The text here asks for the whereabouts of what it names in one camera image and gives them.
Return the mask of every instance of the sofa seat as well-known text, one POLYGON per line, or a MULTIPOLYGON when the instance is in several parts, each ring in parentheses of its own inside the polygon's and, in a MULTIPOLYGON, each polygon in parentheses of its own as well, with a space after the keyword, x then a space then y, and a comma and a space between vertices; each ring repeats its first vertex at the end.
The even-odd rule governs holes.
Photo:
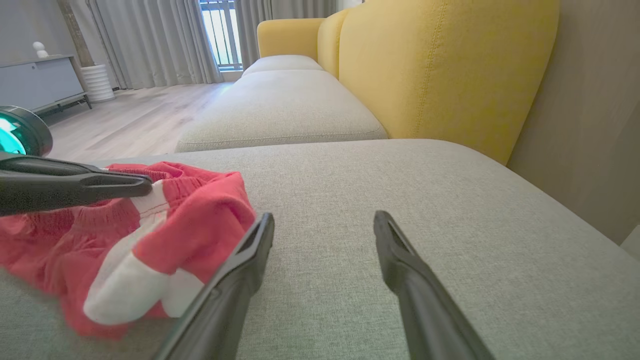
POLYGON ((386 138, 376 117, 331 74, 243 76, 182 134, 177 152, 386 138))
MULTIPOLYGON (((497 162, 438 140, 308 143, 103 161, 240 171, 275 217, 237 359, 408 359, 382 280, 387 210, 496 359, 639 359, 640 263, 497 162)), ((175 320, 76 336, 52 298, 0 272, 7 359, 150 359, 175 320)))
POLYGON ((258 59, 246 69, 242 76, 258 71, 271 70, 322 70, 318 63, 308 56, 303 55, 275 55, 258 59))

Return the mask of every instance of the clothing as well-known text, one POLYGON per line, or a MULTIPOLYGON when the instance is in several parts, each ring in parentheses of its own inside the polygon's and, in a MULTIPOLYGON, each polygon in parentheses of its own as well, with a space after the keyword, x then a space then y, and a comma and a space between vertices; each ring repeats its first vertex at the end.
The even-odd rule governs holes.
POLYGON ((238 172, 178 163, 143 197, 0 218, 0 264, 58 296, 79 334, 120 337, 142 316, 179 317, 255 221, 238 172))

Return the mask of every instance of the yellow upholstery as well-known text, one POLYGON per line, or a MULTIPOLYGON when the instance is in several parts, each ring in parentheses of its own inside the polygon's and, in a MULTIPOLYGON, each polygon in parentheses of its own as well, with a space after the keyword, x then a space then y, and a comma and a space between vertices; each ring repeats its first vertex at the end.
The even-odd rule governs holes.
POLYGON ((390 138, 460 143, 506 164, 556 37, 559 0, 373 0, 340 34, 340 82, 390 138))
POLYGON ((260 57, 305 55, 318 60, 318 28, 324 19, 267 20, 258 25, 260 57))
POLYGON ((349 9, 334 13, 326 18, 318 30, 318 64, 331 75, 338 77, 338 55, 340 31, 349 9))

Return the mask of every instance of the white ribbed planter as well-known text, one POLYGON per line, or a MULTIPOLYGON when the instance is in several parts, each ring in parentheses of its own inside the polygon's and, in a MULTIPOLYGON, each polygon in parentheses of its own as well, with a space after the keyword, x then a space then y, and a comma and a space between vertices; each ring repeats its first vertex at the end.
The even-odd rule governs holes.
POLYGON ((81 67, 80 72, 87 86, 87 96, 91 102, 103 102, 116 98, 111 89, 109 76, 107 75, 107 67, 105 65, 96 65, 81 67))

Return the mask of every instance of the white figurine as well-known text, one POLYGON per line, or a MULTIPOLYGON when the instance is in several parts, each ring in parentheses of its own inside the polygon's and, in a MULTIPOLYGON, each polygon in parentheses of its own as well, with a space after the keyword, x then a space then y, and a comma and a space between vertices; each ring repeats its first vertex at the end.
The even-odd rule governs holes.
POLYGON ((35 49, 36 55, 38 55, 39 58, 46 58, 49 56, 49 53, 44 50, 44 45, 41 42, 34 42, 33 48, 35 49))

